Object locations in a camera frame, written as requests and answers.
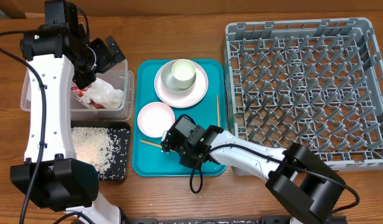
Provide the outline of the small white dish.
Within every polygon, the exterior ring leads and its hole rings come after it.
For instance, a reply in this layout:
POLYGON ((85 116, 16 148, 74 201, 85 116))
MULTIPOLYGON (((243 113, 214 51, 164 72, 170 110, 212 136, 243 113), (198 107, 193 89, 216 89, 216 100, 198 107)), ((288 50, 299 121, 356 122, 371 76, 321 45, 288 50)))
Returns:
POLYGON ((150 138, 161 138, 174 122, 173 110, 163 102, 148 103, 137 115, 140 131, 150 138))

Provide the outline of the white napkin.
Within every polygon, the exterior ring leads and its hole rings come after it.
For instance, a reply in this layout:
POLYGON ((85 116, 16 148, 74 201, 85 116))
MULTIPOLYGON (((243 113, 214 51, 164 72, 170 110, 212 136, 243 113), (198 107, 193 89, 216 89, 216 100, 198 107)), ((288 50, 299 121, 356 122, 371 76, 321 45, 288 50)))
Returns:
POLYGON ((97 78, 89 87, 80 91, 80 103, 89 109, 114 110, 122 105, 123 91, 97 78))

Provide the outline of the red snack wrapper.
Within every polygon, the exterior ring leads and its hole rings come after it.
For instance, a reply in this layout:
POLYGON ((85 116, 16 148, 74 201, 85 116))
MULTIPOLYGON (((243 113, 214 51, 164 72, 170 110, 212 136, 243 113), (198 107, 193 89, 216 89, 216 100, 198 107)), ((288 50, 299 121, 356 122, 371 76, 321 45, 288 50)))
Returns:
POLYGON ((71 87, 71 92, 73 93, 73 96, 86 108, 88 109, 104 109, 104 106, 101 104, 95 103, 93 100, 87 98, 85 100, 82 100, 81 98, 84 97, 86 91, 88 90, 88 87, 84 89, 79 89, 77 86, 71 87))

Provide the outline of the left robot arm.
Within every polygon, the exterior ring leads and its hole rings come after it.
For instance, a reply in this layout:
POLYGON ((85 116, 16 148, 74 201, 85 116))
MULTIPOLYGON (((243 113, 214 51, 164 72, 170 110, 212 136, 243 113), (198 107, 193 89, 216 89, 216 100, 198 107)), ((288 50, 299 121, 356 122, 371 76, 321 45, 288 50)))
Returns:
POLYGON ((125 59, 112 37, 90 40, 79 13, 71 2, 47 1, 45 23, 21 40, 32 95, 30 136, 24 163, 11 167, 10 179, 39 208, 85 223, 127 223, 100 194, 95 167, 79 161, 73 146, 71 86, 85 88, 125 59))

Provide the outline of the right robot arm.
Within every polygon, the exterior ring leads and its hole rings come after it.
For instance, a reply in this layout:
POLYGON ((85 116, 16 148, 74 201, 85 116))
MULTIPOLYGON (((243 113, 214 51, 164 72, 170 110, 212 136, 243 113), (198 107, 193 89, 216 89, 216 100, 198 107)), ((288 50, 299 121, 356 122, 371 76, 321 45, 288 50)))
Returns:
POLYGON ((160 145, 175 151, 193 172, 213 162, 241 169, 265 181, 270 193, 291 215, 291 223, 326 223, 346 188, 345 181, 309 148, 265 147, 210 125, 203 128, 181 115, 165 131, 160 145))

